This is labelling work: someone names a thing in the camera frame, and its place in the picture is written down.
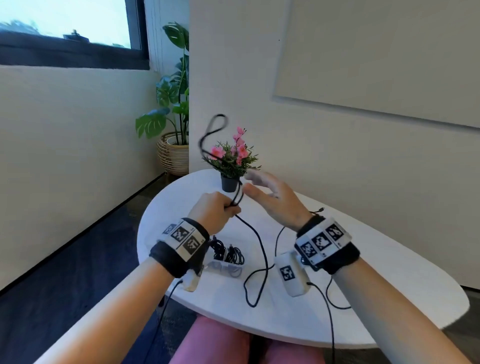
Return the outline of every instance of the woven basket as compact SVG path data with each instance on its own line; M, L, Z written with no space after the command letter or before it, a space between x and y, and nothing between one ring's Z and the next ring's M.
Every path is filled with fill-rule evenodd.
M156 153L165 171L176 176L188 174L188 145L176 146L167 140L175 136L175 132L163 134L156 143Z

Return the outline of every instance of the wristband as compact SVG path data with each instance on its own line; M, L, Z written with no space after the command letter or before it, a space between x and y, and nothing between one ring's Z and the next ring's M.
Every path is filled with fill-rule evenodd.
M202 225L191 218L183 218L162 232L150 256L175 278L181 278L189 268L196 272L201 269L209 239Z
M314 271L334 274L358 260L360 251L352 237L333 218L313 216L297 233L295 249Z

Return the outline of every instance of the monstera plant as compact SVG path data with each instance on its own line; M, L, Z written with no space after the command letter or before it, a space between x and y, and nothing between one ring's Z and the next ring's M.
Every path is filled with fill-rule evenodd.
M183 57L175 65L177 71L170 76L163 76L156 84L156 100L160 106L135 120L135 129L138 137L143 134L147 139L159 136L169 121L175 129L176 144L188 144L188 79L189 33L178 23L168 23L163 26L165 34L170 41L183 50Z

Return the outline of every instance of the black pot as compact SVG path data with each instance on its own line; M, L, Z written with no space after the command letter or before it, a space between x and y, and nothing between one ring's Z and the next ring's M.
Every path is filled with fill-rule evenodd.
M222 179L222 190L225 192L235 192L237 190L238 180L220 175Z

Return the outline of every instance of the left hand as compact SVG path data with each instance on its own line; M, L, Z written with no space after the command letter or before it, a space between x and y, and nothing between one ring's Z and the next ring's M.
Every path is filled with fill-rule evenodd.
M239 206L227 207L231 202L220 192L203 194L187 217L201 224L210 235L217 234L230 218L241 212Z

